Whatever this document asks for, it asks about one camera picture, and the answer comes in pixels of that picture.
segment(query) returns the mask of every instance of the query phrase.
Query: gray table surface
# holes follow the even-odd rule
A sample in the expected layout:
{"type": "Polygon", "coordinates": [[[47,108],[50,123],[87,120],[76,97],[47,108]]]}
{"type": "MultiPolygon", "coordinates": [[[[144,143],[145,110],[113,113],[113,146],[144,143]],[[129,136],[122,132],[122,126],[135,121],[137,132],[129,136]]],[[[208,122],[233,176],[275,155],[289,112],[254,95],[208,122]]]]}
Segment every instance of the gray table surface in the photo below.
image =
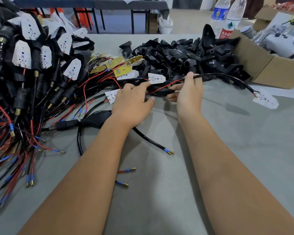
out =
{"type": "MultiPolygon", "coordinates": [[[[129,40],[134,48],[157,37],[170,43],[198,36],[201,34],[89,35],[96,43],[96,52],[113,55],[121,55],[118,46],[129,40]]],[[[254,103],[248,90],[238,90],[219,80],[204,83],[204,89],[205,118],[294,216],[294,99],[277,97],[278,109],[270,110],[254,103]]],[[[106,103],[98,108],[103,109],[111,106],[106,103]]],[[[184,134],[176,119],[176,105],[157,98],[152,113],[138,129],[175,155],[165,154],[130,132],[120,169],[136,167],[137,171],[118,175],[118,180],[130,186],[115,186],[104,234],[213,234],[184,134]]],[[[0,213],[0,235],[16,234],[78,160],[76,132],[72,129],[45,137],[47,144],[67,153],[46,153],[39,158],[34,187],[25,188],[24,178],[18,182],[8,206],[0,213]]],[[[84,149],[97,133],[97,129],[91,128],[84,131],[84,149]]]]}
{"type": "Polygon", "coordinates": [[[164,19],[168,18],[169,7],[166,1],[134,0],[126,4],[123,0],[14,0],[20,8],[78,8],[97,10],[159,10],[164,19]]]}

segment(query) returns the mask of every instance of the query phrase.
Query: blue bottle label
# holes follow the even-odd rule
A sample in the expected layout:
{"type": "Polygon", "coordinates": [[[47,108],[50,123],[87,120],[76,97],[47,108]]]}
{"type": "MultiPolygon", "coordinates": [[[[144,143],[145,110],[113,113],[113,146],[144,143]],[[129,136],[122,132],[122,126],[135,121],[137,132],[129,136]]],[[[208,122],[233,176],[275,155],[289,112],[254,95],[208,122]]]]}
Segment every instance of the blue bottle label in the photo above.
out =
{"type": "Polygon", "coordinates": [[[226,18],[228,9],[214,8],[211,19],[223,21],[226,18]]]}

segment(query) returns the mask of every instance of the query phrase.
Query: water bottle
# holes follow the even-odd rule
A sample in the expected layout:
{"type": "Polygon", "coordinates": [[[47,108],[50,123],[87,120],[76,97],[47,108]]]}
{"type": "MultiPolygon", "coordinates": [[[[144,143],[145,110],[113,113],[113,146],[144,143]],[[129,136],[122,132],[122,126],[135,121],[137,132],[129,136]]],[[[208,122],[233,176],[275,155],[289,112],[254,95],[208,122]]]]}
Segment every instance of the water bottle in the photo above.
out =
{"type": "Polygon", "coordinates": [[[230,5],[231,0],[218,0],[214,7],[210,25],[217,37],[220,35],[230,5]]]}
{"type": "Polygon", "coordinates": [[[245,8],[246,0],[235,0],[230,10],[228,11],[227,17],[224,21],[224,25],[220,34],[220,39],[228,39],[230,37],[233,30],[239,25],[239,22],[243,17],[245,8]]]}

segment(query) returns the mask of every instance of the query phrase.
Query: person's right hand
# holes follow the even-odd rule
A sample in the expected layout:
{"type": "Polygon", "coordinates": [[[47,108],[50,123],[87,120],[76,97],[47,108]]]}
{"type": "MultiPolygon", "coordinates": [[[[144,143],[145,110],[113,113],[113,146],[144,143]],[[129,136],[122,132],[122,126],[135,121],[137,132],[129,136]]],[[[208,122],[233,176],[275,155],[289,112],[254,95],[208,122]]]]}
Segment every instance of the person's right hand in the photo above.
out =
{"type": "Polygon", "coordinates": [[[167,95],[171,102],[177,102],[177,115],[179,119],[187,118],[193,113],[201,113],[200,107],[203,99],[203,80],[202,78],[194,79],[194,74],[189,72],[184,83],[176,84],[169,89],[176,90],[167,95]]]}

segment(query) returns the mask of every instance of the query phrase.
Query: plastic bag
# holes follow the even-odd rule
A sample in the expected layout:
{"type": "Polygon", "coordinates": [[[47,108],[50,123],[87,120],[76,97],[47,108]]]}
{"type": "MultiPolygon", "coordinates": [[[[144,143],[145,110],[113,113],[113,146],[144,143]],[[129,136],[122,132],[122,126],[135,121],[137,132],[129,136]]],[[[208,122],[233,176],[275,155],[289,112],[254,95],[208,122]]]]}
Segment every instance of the plastic bag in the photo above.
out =
{"type": "Polygon", "coordinates": [[[173,30],[173,21],[170,19],[170,15],[168,15],[168,19],[163,19],[162,16],[158,18],[158,28],[161,34],[170,34],[173,30]]]}

